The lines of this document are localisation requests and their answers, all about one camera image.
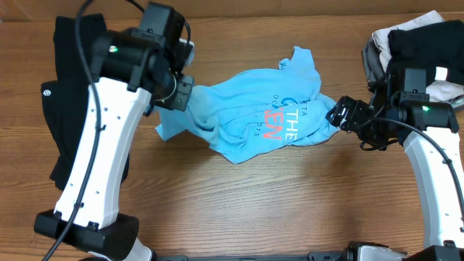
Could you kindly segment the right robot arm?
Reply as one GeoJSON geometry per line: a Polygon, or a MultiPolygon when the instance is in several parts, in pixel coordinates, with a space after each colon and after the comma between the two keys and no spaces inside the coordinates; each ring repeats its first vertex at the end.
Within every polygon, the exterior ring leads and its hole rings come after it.
{"type": "Polygon", "coordinates": [[[364,151],[403,146],[423,212],[423,250],[407,256],[387,246],[352,242],[342,260],[462,260],[463,166],[459,126],[450,104],[429,100],[426,71],[403,68],[369,87],[370,103],[343,96],[327,113],[329,123],[353,132],[364,151]]]}

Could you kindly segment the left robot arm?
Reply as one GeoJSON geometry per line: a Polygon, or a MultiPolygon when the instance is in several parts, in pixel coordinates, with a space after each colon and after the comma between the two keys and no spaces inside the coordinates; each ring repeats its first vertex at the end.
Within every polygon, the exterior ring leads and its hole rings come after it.
{"type": "Polygon", "coordinates": [[[99,37],[88,78],[88,108],[69,180],[54,209],[36,216],[34,230],[88,252],[93,260],[152,261],[138,239],[139,221],[119,211],[131,143],[155,107],[184,111],[194,79],[183,73],[194,56],[185,17],[151,2],[137,28],[99,37]]]}

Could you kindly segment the light blue printed t-shirt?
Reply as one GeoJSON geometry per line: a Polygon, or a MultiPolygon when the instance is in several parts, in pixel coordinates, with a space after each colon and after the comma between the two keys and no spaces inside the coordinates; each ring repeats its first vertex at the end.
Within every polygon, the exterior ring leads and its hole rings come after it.
{"type": "Polygon", "coordinates": [[[163,141],[193,133],[233,164],[285,146],[321,144],[338,128],[326,119],[336,103],[320,87],[311,51],[296,46],[276,69],[247,70],[213,86],[194,86],[185,111],[159,111],[156,131],[163,141]]]}

